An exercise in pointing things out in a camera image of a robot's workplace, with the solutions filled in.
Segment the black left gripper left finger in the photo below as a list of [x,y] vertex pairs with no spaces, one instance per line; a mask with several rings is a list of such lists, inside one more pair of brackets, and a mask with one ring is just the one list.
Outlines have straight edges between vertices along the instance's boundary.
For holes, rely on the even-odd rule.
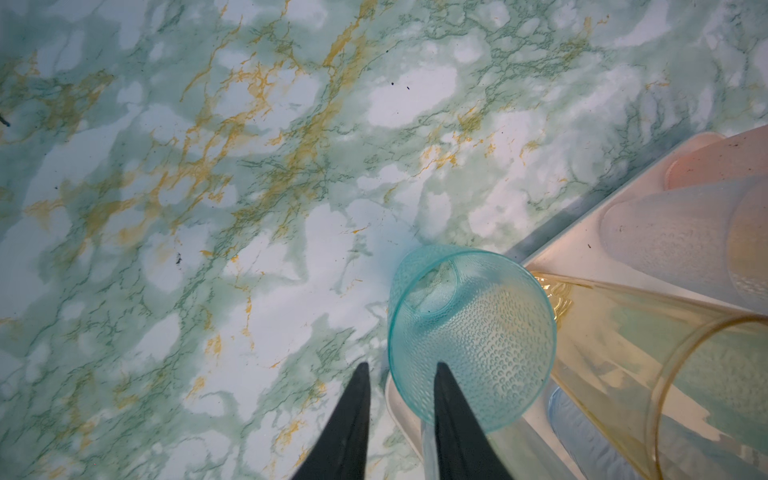
[[363,479],[370,425],[369,364],[360,363],[293,479]]

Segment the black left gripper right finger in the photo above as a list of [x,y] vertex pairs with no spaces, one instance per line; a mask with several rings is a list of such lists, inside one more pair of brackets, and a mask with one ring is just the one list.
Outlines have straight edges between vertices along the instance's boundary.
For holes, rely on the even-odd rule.
[[511,480],[444,362],[437,364],[433,387],[439,478]]

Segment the teal dimpled tall cup front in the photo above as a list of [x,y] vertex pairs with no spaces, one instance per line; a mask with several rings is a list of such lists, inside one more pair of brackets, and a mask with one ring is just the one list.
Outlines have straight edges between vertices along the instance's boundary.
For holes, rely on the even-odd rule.
[[388,364],[400,396],[434,424],[433,381],[450,368],[486,433],[515,422],[548,382],[554,312],[540,283],[510,258],[422,246],[399,264],[388,306]]

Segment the yellow tall glass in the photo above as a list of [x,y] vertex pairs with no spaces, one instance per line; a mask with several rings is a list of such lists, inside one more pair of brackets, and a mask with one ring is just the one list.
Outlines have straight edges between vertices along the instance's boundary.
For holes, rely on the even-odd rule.
[[558,385],[648,479],[767,475],[767,320],[681,297],[539,274]]

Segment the short clear dimpled cup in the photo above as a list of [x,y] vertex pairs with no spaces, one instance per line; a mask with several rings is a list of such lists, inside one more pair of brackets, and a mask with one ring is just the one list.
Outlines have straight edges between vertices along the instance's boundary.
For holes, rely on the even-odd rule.
[[767,312],[767,178],[669,190],[612,206],[605,251],[635,270],[760,314]]

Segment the short pink dimpled cup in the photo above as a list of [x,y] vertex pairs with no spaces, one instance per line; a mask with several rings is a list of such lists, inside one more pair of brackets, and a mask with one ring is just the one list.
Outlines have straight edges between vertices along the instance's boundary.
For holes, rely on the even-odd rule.
[[674,190],[767,174],[767,126],[719,140],[676,160],[665,175]]

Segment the blue clear tall glass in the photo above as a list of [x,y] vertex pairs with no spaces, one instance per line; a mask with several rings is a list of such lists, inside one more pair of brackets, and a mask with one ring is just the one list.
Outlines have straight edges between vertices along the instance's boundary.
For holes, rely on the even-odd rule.
[[[421,428],[427,479],[440,479],[434,426],[424,422]],[[484,430],[483,432],[512,479],[572,479],[574,477],[563,461],[526,424],[515,423],[503,430],[501,435],[488,435]]]

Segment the blue tall dimpled cup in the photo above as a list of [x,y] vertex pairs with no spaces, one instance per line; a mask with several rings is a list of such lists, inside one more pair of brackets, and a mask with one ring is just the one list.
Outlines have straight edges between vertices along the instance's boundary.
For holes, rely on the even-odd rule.
[[559,387],[549,398],[547,418],[586,479],[642,479]]

